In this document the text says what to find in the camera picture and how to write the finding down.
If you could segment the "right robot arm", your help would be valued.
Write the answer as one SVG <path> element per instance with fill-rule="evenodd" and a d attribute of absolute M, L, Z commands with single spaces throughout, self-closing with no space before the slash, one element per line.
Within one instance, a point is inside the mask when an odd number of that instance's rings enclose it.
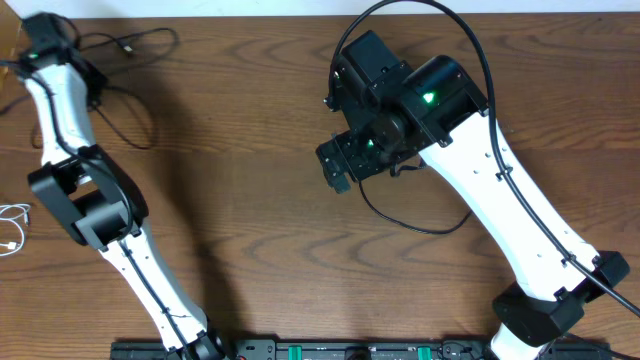
<path fill-rule="evenodd" d="M 370 31 L 340 51 L 333 82 L 348 130 L 317 148 L 328 185 L 343 193 L 420 157 L 507 258 L 515 280 L 493 302 L 494 357 L 538 357 L 629 273 L 620 253 L 595 249 L 562 219 L 504 136 L 490 131 L 486 98 L 452 58 L 415 69 Z"/>

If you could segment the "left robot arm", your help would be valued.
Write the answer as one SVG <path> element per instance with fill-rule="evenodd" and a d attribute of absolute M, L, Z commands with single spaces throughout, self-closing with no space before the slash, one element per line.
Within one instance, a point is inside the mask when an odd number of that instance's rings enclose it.
<path fill-rule="evenodd" d="M 230 359 L 161 257 L 139 187 L 96 142 L 89 112 L 108 80 L 83 58 L 64 23 L 47 12 L 23 21 L 31 46 L 15 71 L 34 101 L 43 140 L 29 186 L 76 243 L 119 271 L 156 325 L 160 349 L 124 347 L 125 358 Z"/>

